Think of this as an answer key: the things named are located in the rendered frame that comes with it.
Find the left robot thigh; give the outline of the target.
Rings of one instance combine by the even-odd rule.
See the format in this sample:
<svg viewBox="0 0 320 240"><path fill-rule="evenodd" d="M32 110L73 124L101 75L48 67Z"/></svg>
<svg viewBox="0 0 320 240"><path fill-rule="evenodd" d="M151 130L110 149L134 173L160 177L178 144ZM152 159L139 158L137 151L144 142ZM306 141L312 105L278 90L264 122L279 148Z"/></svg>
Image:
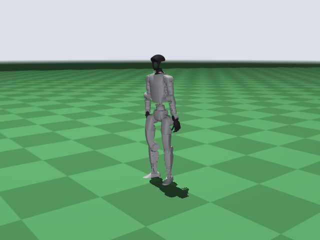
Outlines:
<svg viewBox="0 0 320 240"><path fill-rule="evenodd" d="M171 116L164 114L163 119L161 120L161 136L163 143L163 152L171 150L171 136L172 130L170 126L174 124L174 121Z"/></svg>

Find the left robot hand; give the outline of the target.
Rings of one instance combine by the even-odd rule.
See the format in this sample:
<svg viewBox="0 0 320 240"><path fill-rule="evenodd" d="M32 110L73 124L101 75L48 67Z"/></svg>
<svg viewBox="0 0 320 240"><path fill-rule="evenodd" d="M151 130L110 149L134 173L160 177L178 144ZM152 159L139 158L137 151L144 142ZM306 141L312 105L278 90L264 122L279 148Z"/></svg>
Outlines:
<svg viewBox="0 0 320 240"><path fill-rule="evenodd" d="M173 122L173 127L172 127L171 130L174 129L173 133L177 132L177 131L181 128L180 122L178 121L178 119L179 119L179 118L175 119L175 117L172 115L172 120L173 120L174 122Z"/></svg>

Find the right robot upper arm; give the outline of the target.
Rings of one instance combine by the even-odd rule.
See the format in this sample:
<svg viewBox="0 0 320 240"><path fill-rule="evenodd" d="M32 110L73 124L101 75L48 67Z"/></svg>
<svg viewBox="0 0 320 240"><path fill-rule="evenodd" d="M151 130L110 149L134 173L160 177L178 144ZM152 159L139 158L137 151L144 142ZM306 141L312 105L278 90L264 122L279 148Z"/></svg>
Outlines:
<svg viewBox="0 0 320 240"><path fill-rule="evenodd" d="M143 96L144 96L144 98L146 98L146 99L152 98L152 97L151 97L151 91L150 91L150 79L149 79L149 77L150 77L150 74L147 75L146 78L145 78L145 80L146 80L146 90L147 90L147 92L145 92Z"/></svg>

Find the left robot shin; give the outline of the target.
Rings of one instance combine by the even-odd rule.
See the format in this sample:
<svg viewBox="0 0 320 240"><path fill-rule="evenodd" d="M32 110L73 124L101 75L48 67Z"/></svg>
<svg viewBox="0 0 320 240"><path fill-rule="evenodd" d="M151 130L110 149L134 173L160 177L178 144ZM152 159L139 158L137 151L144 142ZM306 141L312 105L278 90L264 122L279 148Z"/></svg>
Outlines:
<svg viewBox="0 0 320 240"><path fill-rule="evenodd" d="M168 150L165 150L164 152L164 164L166 167L166 174L167 177L172 177L172 165L173 165L173 146L170 146L170 152Z"/></svg>

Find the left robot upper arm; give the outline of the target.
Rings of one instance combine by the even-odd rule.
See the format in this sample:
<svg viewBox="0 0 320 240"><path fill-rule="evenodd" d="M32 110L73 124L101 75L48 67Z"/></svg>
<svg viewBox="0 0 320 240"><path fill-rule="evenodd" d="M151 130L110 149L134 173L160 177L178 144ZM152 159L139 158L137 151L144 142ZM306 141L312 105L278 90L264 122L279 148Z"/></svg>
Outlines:
<svg viewBox="0 0 320 240"><path fill-rule="evenodd" d="M173 87L174 79L170 75L164 75L163 76L163 81L166 83L167 92L168 92L168 95L166 96L166 101L167 102L172 102L171 96L172 95L174 96L174 87Z"/></svg>

